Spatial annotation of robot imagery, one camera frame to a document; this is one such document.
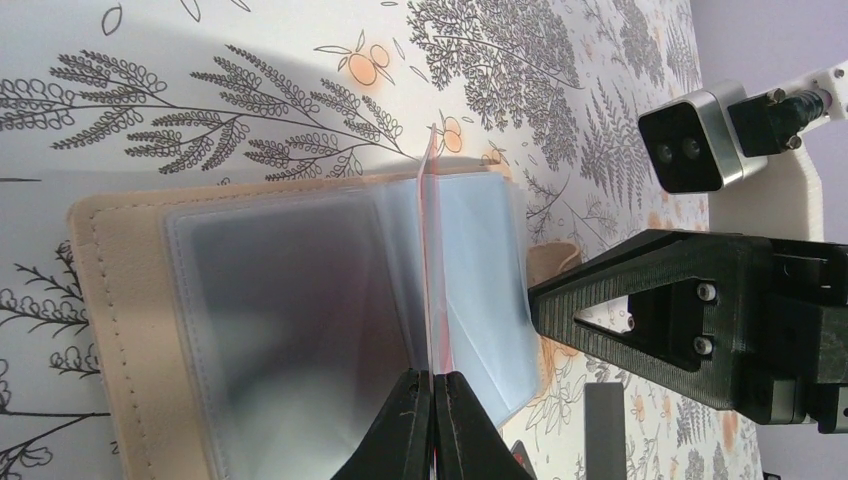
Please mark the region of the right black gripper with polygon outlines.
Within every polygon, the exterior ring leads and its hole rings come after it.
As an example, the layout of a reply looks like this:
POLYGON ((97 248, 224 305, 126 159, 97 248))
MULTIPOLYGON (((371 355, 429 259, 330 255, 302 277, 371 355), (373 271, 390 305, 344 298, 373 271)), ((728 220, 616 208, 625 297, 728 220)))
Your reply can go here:
POLYGON ((528 300, 541 336, 713 409, 847 431, 844 245, 650 229, 528 300))

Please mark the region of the beige leather card holder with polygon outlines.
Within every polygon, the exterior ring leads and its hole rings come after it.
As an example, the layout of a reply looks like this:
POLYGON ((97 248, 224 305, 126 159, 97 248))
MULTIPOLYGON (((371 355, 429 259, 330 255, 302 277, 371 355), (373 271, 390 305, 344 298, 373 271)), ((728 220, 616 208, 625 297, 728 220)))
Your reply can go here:
MULTIPOLYGON (((453 368, 496 428, 551 380, 521 188, 439 176, 453 368)), ((328 479, 401 373, 428 367, 412 173, 96 195, 70 246, 127 479, 328 479)))

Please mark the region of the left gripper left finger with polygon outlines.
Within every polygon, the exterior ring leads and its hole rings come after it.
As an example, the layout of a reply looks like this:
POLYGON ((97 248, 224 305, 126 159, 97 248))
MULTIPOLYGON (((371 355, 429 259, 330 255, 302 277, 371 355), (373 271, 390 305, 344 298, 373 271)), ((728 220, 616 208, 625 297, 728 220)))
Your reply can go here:
POLYGON ((432 461, 429 373, 403 372, 350 458, 333 480, 422 480, 432 461))

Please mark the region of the red card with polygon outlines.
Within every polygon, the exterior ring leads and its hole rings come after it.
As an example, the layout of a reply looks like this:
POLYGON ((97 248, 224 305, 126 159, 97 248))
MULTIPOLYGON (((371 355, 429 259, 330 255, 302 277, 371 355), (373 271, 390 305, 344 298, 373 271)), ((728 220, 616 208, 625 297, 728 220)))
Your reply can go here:
POLYGON ((439 207, 438 133, 429 127, 427 146, 417 173, 417 200, 421 226, 423 285, 425 291, 425 333, 428 382, 432 391, 432 479, 461 479, 450 412, 450 379, 453 368, 449 320, 446 311, 444 254, 439 207))

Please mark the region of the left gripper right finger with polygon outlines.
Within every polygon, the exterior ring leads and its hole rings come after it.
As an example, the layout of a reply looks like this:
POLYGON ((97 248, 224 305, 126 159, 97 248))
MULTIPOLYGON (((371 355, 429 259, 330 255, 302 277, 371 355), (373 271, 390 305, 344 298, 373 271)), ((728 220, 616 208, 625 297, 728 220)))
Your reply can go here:
POLYGON ((434 377, 435 475, 445 480, 529 479, 459 371, 434 377))

